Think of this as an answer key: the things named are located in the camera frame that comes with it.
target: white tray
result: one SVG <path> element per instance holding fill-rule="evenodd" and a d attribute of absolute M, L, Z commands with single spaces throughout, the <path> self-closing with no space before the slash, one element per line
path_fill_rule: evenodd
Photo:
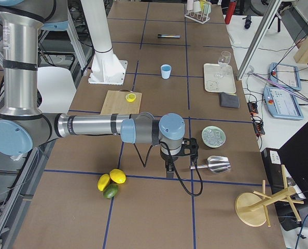
<path fill-rule="evenodd" d="M 205 90 L 207 92 L 236 93 L 236 85 L 232 67 L 227 65 L 224 69 L 224 77 L 217 78 L 215 74 L 220 70 L 218 64 L 204 64 Z"/>

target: round wooden base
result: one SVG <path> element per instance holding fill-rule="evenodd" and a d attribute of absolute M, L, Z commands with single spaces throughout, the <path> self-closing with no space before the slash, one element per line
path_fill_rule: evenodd
<path fill-rule="evenodd" d="M 245 224 L 252 227 L 260 227 L 266 222 L 264 209 L 248 211 L 249 206 L 261 201 L 262 199 L 254 193 L 242 193 L 235 201 L 235 210 Z"/>

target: lemon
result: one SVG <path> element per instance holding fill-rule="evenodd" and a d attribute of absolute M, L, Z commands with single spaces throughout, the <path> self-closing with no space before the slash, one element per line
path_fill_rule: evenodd
<path fill-rule="evenodd" d="M 118 184 L 125 183 L 125 181 L 127 180 L 127 176 L 125 175 L 125 173 L 118 169 L 110 171 L 109 175 L 110 178 Z"/>
<path fill-rule="evenodd" d="M 108 174 L 104 174 L 100 177 L 99 181 L 97 182 L 97 188 L 100 191 L 103 191 L 110 183 L 110 176 Z"/>
<path fill-rule="evenodd" d="M 106 189 L 103 191 L 103 196 L 107 199 L 111 199 L 114 197 L 118 192 L 118 185 L 117 184 L 110 184 Z"/>

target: red bottle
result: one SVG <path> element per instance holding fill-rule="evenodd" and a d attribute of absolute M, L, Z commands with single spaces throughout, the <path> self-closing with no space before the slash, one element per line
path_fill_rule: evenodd
<path fill-rule="evenodd" d="M 231 17 L 233 13 L 235 12 L 236 4 L 237 4 L 236 0 L 230 0 L 228 11 L 227 11 L 226 18 L 225 18 L 226 24 L 230 23 Z"/>

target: cutting board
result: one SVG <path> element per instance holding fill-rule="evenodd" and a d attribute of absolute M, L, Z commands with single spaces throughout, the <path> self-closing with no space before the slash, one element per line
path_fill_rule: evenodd
<path fill-rule="evenodd" d="M 134 92 L 136 99 L 133 102 L 128 102 L 125 96 L 130 92 L 126 91 L 111 91 L 108 90 L 106 99 L 104 100 L 101 115 L 109 114 L 131 114 L 139 113 L 142 94 Z"/>

